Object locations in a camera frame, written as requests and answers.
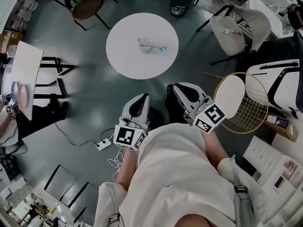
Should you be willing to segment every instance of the power strip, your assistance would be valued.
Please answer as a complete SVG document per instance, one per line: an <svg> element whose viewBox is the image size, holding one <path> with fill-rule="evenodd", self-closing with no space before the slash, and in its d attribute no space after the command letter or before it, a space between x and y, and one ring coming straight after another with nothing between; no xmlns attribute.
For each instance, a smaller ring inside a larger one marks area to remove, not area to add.
<svg viewBox="0 0 303 227"><path fill-rule="evenodd" d="M98 150L102 150L104 148L106 148L107 146L110 146L112 144L112 142L109 140L109 138L104 139L103 141L100 141L96 147Z"/></svg>

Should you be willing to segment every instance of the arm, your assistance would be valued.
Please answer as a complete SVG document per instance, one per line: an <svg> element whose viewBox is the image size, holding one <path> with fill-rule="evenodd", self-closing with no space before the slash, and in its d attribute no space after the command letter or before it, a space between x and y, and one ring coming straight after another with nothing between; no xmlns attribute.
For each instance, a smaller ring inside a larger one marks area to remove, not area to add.
<svg viewBox="0 0 303 227"><path fill-rule="evenodd" d="M297 15L297 17L298 17L298 19L299 19L299 21L300 21L301 27L303 27L303 21L302 21L302 19L301 19L300 11L299 11L299 10L296 11L296 15Z"/></svg>
<svg viewBox="0 0 303 227"><path fill-rule="evenodd" d="M0 125L0 139L3 137L5 131L7 130L9 124L14 120L14 117L7 116L4 122Z"/></svg>
<svg viewBox="0 0 303 227"><path fill-rule="evenodd" d="M220 161L224 158L228 158L228 155L223 149L214 131L210 134L203 132L202 135L205 141L207 158L213 167L217 169Z"/></svg>
<svg viewBox="0 0 303 227"><path fill-rule="evenodd" d="M129 185L131 184L131 180L136 171L136 158L136 152L127 149L124 153L124 159L118 172L116 183L123 186L126 191L128 191Z"/></svg>
<svg viewBox="0 0 303 227"><path fill-rule="evenodd" d="M5 106L5 102L1 102L0 103L0 111L4 108L4 106Z"/></svg>

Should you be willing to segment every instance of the pink plate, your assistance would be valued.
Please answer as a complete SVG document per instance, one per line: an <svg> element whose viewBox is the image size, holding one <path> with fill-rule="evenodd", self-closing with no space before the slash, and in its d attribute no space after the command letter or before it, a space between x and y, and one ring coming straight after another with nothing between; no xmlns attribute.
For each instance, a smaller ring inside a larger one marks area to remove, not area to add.
<svg viewBox="0 0 303 227"><path fill-rule="evenodd" d="M28 91L24 84L18 87L18 104L20 108L25 108L28 102Z"/></svg>

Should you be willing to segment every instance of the gray floor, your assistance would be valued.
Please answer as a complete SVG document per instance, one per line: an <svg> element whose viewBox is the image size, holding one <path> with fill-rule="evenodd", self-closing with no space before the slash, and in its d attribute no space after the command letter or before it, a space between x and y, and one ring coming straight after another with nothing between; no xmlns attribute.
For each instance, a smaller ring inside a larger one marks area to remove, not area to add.
<svg viewBox="0 0 303 227"><path fill-rule="evenodd" d="M45 56L56 56L78 66L63 76L71 108L68 118L58 123L76 144L86 140L99 142L100 132L113 127L124 104L138 94L149 93L151 106L159 109L167 119L164 100L168 84L190 82L213 95L218 81L203 72L226 76L235 70L236 61L209 65L226 55L209 26L195 33L210 17L208 12L198 7L191 8L182 19L178 19L169 12L169 0L119 0L118 4L105 0L98 14L114 26L122 18L139 12L157 14L168 20L179 39L179 52L173 65L163 74L148 80L129 79L113 69L105 50L109 30L95 17L81 22L88 28L85 32L73 22L68 10L55 2L40 4L33 14L25 42L43 49ZM36 100L35 104L40 105L41 102ZM230 156L242 156L252 137L252 134L234 135L222 127L217 132ZM58 164L62 168L48 191L56 198L66 192L64 203L69 203L86 182L90 183L71 210L77 216L87 206L81 220L92 225L98 186L112 181L116 170L107 159L116 156L118 147L112 145L98 151L93 143L72 146L55 125L25 138L25 143L28 152L18 157L18 163L22 175L33 187L44 186Z"/></svg>

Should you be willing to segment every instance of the small white cup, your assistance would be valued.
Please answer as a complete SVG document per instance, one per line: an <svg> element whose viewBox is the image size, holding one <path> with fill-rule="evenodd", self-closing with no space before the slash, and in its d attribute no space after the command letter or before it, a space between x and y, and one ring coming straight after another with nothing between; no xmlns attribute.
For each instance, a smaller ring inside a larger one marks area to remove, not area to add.
<svg viewBox="0 0 303 227"><path fill-rule="evenodd" d="M138 38L139 49L144 54L149 54L152 51L152 41L148 37Z"/></svg>

